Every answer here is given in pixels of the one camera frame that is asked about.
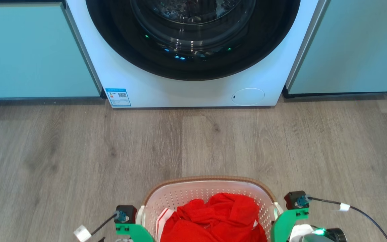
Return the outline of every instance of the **cable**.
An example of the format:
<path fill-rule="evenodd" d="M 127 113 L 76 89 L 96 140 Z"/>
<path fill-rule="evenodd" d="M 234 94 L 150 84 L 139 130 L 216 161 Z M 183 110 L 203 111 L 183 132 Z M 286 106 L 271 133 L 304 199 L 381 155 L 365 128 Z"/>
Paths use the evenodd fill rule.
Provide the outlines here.
<path fill-rule="evenodd" d="M 327 202 L 327 203 L 333 203 L 333 204 L 338 204 L 340 205 L 341 202 L 336 202 L 336 201 L 331 201 L 331 200 L 325 200 L 325 199 L 318 199 L 318 198 L 314 198 L 314 197 L 307 197 L 307 199 L 310 199 L 310 200 L 316 200 L 316 201 L 320 201 L 320 202 Z M 376 227 L 380 230 L 380 232 L 383 234 L 383 236 L 386 238 L 387 240 L 387 235 L 386 233 L 383 231 L 383 229 L 380 227 L 380 225 L 378 225 L 378 223 L 376 221 L 374 221 L 374 219 L 372 219 L 368 214 L 364 213 L 364 211 L 360 210 L 359 208 L 355 208 L 353 207 L 352 205 L 350 206 L 350 208 L 352 208 L 353 210 L 355 211 L 358 211 L 359 213 L 361 213 L 363 216 L 366 216 L 368 219 L 370 219 L 371 222 L 373 222 L 374 225 L 376 225 Z"/>
<path fill-rule="evenodd" d="M 113 216 L 111 216 L 110 218 L 108 218 L 105 222 L 103 222 L 103 224 L 101 224 L 95 231 L 93 231 L 92 233 L 90 233 L 91 236 L 93 236 L 95 233 L 98 232 L 98 230 L 100 230 L 106 223 L 108 223 L 110 220 L 112 220 L 113 218 L 115 218 L 116 216 L 118 215 L 118 213 L 115 213 Z"/>

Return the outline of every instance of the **white laundry basket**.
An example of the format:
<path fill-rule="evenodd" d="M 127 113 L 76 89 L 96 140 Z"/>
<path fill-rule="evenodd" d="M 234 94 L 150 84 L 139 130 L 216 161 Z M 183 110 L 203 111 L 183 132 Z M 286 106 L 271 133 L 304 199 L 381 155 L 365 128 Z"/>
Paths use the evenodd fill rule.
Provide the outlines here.
<path fill-rule="evenodd" d="M 176 210 L 192 199 L 205 202 L 217 193 L 243 194 L 253 198 L 259 206 L 259 223 L 270 241 L 271 222 L 283 213 L 275 196 L 263 183 L 236 176 L 196 176 L 165 181 L 153 188 L 138 211 L 136 223 L 156 240 L 156 219 L 164 208 Z"/>

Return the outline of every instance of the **front-loading washing machine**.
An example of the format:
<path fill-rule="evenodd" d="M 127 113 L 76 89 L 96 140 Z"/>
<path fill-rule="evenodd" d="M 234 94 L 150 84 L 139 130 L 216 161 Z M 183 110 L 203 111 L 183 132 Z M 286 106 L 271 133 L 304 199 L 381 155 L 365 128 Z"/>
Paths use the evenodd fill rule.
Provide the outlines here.
<path fill-rule="evenodd" d="M 323 0 L 68 0 L 114 108 L 274 106 Z"/>

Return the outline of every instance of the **cabinet door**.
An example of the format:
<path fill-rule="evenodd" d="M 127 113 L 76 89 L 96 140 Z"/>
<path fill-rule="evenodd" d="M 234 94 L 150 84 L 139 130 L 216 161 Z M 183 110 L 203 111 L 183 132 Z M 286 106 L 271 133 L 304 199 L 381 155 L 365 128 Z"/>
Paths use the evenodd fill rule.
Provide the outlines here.
<path fill-rule="evenodd" d="M 62 3 L 0 4 L 0 98 L 99 95 Z"/>
<path fill-rule="evenodd" d="M 387 1 L 330 0 L 290 94 L 387 92 Z"/>

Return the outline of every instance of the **red cloth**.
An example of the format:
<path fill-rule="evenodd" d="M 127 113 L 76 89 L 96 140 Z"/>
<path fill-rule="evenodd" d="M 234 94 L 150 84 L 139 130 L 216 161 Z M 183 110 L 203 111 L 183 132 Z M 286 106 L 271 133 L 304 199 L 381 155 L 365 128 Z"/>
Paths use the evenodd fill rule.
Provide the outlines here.
<path fill-rule="evenodd" d="M 266 242 L 259 207 L 244 195 L 219 193 L 204 204 L 194 199 L 165 223 L 160 242 Z"/>

